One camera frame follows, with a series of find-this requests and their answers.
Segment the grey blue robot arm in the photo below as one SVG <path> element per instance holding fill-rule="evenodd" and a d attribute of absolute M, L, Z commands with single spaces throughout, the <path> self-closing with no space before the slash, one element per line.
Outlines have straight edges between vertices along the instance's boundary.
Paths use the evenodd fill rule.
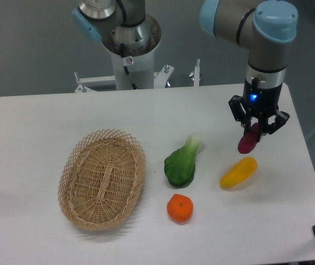
<path fill-rule="evenodd" d="M 146 13 L 144 1 L 80 1 L 71 17 L 81 33 L 117 56 L 117 89 L 153 87 L 152 64 L 136 63 L 159 44 L 159 25 Z M 286 124 L 289 115 L 278 100 L 298 12 L 286 1 L 205 1 L 199 23 L 205 32 L 249 52 L 244 89 L 229 101 L 244 134 L 257 140 Z"/>

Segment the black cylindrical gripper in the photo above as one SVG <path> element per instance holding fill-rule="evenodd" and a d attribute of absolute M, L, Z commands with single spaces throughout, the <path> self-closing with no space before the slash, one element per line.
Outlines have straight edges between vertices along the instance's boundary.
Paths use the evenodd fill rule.
<path fill-rule="evenodd" d="M 278 110 L 278 101 L 282 85 L 273 88 L 253 88 L 252 84 L 245 80 L 243 95 L 234 95 L 228 102 L 235 121 L 240 122 L 243 135 L 250 132 L 252 117 L 258 118 L 258 142 L 262 136 L 272 135 L 283 127 L 290 118 L 286 112 Z M 269 117 L 275 117 L 269 124 Z"/>

